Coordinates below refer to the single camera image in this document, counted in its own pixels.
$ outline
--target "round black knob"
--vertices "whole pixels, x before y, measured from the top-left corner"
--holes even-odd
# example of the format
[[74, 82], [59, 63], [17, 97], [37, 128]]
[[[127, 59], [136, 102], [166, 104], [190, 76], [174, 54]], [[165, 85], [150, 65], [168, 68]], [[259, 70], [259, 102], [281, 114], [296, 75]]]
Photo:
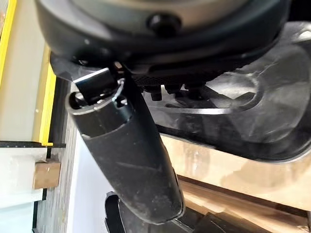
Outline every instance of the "round black knob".
[[181, 29], [181, 20], [169, 14], [156, 14], [148, 19], [148, 28], [159, 37], [172, 37]]

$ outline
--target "wooden block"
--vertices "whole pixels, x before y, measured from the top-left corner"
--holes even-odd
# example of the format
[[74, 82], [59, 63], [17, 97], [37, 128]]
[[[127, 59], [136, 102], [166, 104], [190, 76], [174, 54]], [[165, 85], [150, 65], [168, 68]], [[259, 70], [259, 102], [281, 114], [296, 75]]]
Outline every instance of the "wooden block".
[[35, 164], [34, 189], [57, 187], [60, 174], [59, 162], [47, 161]]
[[162, 136], [178, 175], [311, 211], [311, 153], [291, 163], [256, 162]]
[[204, 215], [212, 213], [231, 223], [251, 227], [254, 233], [307, 233], [306, 217], [289, 214], [247, 200], [180, 181], [186, 205]]

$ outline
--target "white panel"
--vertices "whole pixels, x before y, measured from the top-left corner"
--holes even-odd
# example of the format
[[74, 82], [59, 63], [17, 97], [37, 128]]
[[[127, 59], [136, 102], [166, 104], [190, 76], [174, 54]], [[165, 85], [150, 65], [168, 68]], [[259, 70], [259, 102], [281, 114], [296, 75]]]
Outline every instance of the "white panel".
[[1, 233], [30, 233], [33, 227], [34, 203], [0, 209]]
[[32, 139], [44, 45], [35, 1], [18, 0], [0, 86], [0, 140]]
[[77, 136], [67, 233], [106, 233], [104, 201], [112, 187]]
[[0, 208], [42, 200], [33, 190], [35, 162], [46, 159], [46, 148], [0, 148]]
[[42, 200], [43, 189], [29, 190], [0, 197], [0, 210], [11, 206]]

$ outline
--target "yellow stripe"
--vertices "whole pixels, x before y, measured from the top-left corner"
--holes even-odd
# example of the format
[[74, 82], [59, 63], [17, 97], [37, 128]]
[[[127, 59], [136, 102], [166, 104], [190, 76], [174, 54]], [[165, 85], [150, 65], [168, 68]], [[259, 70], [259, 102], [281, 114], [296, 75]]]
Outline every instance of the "yellow stripe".
[[6, 57], [6, 51], [9, 44], [10, 32], [13, 24], [14, 13], [16, 9], [17, 0], [9, 0], [6, 17], [2, 29], [2, 35], [0, 40], [0, 85], [3, 75], [4, 62]]
[[55, 83], [56, 83], [56, 76], [53, 73], [51, 65], [49, 64], [47, 82], [45, 86], [44, 101], [43, 101], [40, 134], [39, 134], [39, 142], [43, 146], [53, 145], [53, 143], [49, 143], [49, 133], [52, 118]]

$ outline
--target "scuff mark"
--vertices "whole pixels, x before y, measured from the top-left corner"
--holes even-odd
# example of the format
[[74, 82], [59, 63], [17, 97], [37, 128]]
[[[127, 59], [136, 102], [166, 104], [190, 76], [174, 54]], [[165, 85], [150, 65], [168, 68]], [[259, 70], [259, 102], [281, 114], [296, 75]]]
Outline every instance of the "scuff mark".
[[139, 165], [134, 165], [134, 164], [128, 164], [128, 163], [122, 163], [122, 162], [117, 162], [118, 165], [127, 167], [127, 168], [132, 168], [132, 169], [139, 169], [139, 170], [149, 170], [149, 171], [154, 171], [154, 172], [161, 172], [162, 167], [159, 169], [149, 167], [149, 166], [139, 166]]

